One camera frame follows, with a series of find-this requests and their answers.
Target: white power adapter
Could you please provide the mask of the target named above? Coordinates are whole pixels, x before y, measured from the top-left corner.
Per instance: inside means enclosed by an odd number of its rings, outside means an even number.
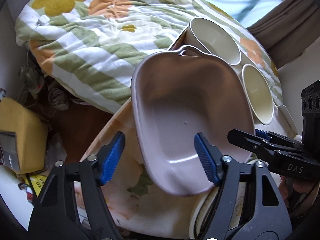
[[[50,19],[47,15],[41,15],[40,18],[38,19],[38,24],[45,26],[50,22]]]

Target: striped blanket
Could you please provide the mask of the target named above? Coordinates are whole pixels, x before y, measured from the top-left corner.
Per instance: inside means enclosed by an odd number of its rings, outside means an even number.
[[[47,15],[49,23],[39,24]],[[265,77],[275,103],[281,86],[274,63],[236,20],[204,0],[31,0],[15,26],[41,68],[75,96],[115,113],[130,97],[137,64],[166,50],[194,17],[226,30]]]

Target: dark brown floor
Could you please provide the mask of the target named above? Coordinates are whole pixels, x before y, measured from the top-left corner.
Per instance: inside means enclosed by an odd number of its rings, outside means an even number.
[[[101,111],[94,106],[83,106],[72,102],[66,111],[57,110],[55,112],[55,108],[49,103],[37,103],[29,109],[49,120],[52,129],[61,135],[63,146],[67,152],[66,163],[78,162],[97,134],[112,117],[112,114]]]

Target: metal screw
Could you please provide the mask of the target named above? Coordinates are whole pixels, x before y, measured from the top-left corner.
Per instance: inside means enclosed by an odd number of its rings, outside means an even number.
[[[262,168],[264,167],[264,163],[263,162],[256,162],[256,165],[259,167],[259,168]]]
[[[225,162],[229,163],[229,162],[232,161],[232,158],[230,156],[228,156],[228,155],[224,155],[224,156],[222,156],[222,160],[224,160]]]
[[[90,156],[88,157],[88,161],[89,161],[89,162],[93,162],[93,161],[95,161],[96,159],[97,159],[97,156],[94,155],[94,154],[92,154],[92,155],[90,155]]]
[[[57,161],[55,166],[56,167],[61,167],[63,165],[63,161]]]

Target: white wall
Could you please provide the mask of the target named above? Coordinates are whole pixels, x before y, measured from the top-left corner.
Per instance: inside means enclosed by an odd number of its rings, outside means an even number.
[[[16,99],[23,87],[18,71],[26,58],[27,49],[16,44],[14,23],[5,4],[0,12],[0,87],[11,98]]]
[[[302,134],[301,90],[320,79],[320,37],[301,56],[284,65],[278,71],[284,104],[298,128],[299,134]]]

